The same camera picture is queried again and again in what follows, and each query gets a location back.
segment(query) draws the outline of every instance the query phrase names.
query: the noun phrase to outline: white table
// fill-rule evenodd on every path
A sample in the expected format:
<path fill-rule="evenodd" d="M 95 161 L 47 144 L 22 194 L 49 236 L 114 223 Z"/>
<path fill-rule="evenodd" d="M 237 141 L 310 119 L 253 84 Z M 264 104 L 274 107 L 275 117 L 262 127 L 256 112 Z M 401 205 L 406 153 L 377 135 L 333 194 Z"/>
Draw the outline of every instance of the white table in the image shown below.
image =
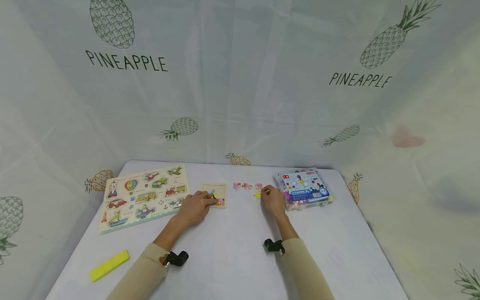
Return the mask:
<path fill-rule="evenodd" d="M 169 162 L 129 161 L 119 176 L 175 165 Z M 293 280 L 266 252 L 263 241 L 280 239 L 252 189 L 233 189 L 233 182 L 274 184 L 272 175 L 288 168 L 186 164 L 190 188 L 202 182 L 228 184 L 228 207 L 211 209 L 197 227 L 185 232 L 173 251 L 186 251 L 183 267 L 171 266 L 151 299 L 297 299 Z M 288 212 L 300 237 L 328 281 L 336 300 L 406 300 L 387 259 L 335 170 L 319 170 L 335 200 L 326 207 Z M 104 300 L 145 246 L 160 233 L 171 216 L 98 234 L 101 210 L 65 265 L 48 300 Z M 96 283 L 89 272 L 127 249 L 131 259 Z"/>

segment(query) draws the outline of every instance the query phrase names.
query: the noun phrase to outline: pink heart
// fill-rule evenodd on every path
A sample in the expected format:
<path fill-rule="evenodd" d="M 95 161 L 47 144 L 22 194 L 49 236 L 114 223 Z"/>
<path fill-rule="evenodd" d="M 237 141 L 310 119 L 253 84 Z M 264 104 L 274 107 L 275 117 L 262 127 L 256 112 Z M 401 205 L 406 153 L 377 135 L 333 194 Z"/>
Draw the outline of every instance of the pink heart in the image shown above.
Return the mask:
<path fill-rule="evenodd" d="M 415 148 L 422 146 L 425 139 L 421 136 L 410 135 L 408 128 L 400 125 L 392 135 L 392 143 L 397 148 Z"/>

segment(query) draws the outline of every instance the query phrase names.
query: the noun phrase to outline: person's right hand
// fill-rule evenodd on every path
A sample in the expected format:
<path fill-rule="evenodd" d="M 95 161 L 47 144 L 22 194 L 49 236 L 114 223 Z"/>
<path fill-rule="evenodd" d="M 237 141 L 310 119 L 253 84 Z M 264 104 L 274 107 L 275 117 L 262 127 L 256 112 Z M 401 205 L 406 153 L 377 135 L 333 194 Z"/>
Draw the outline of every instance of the person's right hand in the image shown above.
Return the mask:
<path fill-rule="evenodd" d="M 275 220 L 286 216 L 285 198 L 283 193 L 271 185 L 267 185 L 262 189 L 262 202 L 265 208 L 272 214 Z"/>
<path fill-rule="evenodd" d="M 193 196 L 188 195 L 183 200 L 179 212 L 174 218 L 180 220 L 185 227 L 201 222 L 208 214 L 210 204 L 215 204 L 218 201 L 212 196 L 212 194 L 205 191 L 197 191 Z"/>

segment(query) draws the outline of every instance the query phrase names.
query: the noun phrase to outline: pineapple text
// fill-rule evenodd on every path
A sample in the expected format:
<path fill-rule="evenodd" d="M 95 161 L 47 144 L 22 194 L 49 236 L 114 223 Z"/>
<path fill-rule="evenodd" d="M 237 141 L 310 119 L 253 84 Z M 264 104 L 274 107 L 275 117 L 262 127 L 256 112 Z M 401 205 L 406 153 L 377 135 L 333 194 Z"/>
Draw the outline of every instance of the pineapple text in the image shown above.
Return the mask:
<path fill-rule="evenodd" d="M 332 76 L 332 79 L 330 80 L 330 83 L 328 85 L 331 85 L 332 82 L 335 85 L 349 85 L 349 86 L 364 86 L 368 83 L 367 86 L 371 86 L 373 84 L 373 87 L 384 87 L 385 84 L 388 83 L 388 80 L 392 78 L 392 76 L 388 76 L 386 79 L 384 79 L 383 75 L 378 75 L 378 74 L 364 74 L 362 76 L 359 76 L 360 74 L 354 73 L 334 73 Z"/>
<path fill-rule="evenodd" d="M 140 68 L 145 68 L 145 70 L 153 70 L 153 71 L 162 71 L 162 72 L 168 72 L 165 67 L 165 63 L 162 62 L 164 60 L 164 57 L 159 57 L 158 58 L 158 65 L 160 65 L 160 69 L 157 69 L 155 67 L 155 60 L 152 59 L 151 56 L 145 56 L 145 55 L 131 55 L 131 61 L 129 59 L 130 56 L 125 56 L 123 55 L 123 59 L 117 58 L 118 55 L 115 54 L 102 54 L 102 53 L 96 53 L 96 52 L 90 52 L 88 50 L 85 50 L 85 53 L 87 54 L 88 58 L 92 62 L 92 64 L 95 66 L 95 62 L 97 62 L 101 67 L 106 67 L 109 68 L 109 66 L 113 69 L 120 69 L 120 70 L 128 70 L 128 67 L 132 68 L 133 70 L 139 70 Z"/>

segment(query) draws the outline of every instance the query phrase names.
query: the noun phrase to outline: person's left hand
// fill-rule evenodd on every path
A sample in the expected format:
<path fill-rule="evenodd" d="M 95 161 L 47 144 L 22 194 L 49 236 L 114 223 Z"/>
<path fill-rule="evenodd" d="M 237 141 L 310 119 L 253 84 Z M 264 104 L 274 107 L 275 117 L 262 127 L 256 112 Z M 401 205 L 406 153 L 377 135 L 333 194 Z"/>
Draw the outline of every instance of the person's left hand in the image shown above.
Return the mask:
<path fill-rule="evenodd" d="M 212 198 L 213 194 L 197 191 L 193 196 L 188 195 L 180 206 L 179 212 L 175 215 L 178 221 L 185 227 L 197 224 L 208 214 L 210 204 L 217 203 L 217 199 Z"/>

